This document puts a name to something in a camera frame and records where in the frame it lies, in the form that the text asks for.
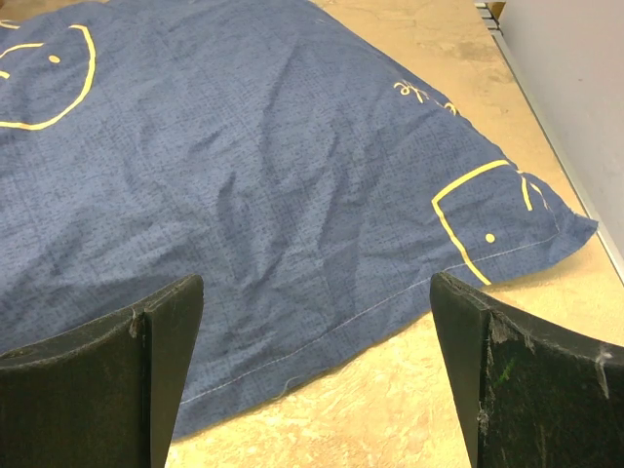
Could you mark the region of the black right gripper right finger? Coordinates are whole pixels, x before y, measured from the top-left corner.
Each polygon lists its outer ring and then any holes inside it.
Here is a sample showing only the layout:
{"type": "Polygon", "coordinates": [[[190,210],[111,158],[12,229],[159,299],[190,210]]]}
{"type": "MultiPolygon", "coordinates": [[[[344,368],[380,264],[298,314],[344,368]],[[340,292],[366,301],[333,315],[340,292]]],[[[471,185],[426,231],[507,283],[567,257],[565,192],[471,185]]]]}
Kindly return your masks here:
{"type": "Polygon", "coordinates": [[[474,467],[620,467],[623,349],[435,274],[430,303],[474,467]]]}

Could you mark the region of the blue pillowcase with yellow drawings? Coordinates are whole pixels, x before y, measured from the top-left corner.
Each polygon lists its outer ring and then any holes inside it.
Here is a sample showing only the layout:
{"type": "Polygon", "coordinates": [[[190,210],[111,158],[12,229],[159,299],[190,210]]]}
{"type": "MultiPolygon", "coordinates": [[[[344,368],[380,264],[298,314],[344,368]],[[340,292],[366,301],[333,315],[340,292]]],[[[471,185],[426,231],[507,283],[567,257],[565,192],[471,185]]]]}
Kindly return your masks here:
{"type": "Polygon", "coordinates": [[[85,2],[1,24],[1,348],[198,274],[184,437],[581,249],[576,214],[309,1],[85,2]]]}

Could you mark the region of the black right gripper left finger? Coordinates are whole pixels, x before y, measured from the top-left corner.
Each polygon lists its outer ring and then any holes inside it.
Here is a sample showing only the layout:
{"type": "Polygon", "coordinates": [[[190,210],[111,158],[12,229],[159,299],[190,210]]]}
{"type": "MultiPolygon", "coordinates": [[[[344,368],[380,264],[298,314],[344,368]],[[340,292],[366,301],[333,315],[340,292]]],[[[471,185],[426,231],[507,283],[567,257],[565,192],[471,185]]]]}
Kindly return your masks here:
{"type": "Polygon", "coordinates": [[[164,466],[203,308],[189,275],[2,354],[2,466],[164,466]]]}

